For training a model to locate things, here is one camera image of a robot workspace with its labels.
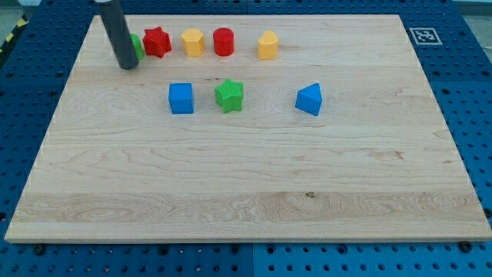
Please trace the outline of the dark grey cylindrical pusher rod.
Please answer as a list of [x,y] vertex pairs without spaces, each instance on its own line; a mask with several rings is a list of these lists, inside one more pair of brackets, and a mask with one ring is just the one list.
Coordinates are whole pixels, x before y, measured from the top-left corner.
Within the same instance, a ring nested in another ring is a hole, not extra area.
[[120,0],[95,0],[118,65],[124,70],[138,66],[139,60],[128,30]]

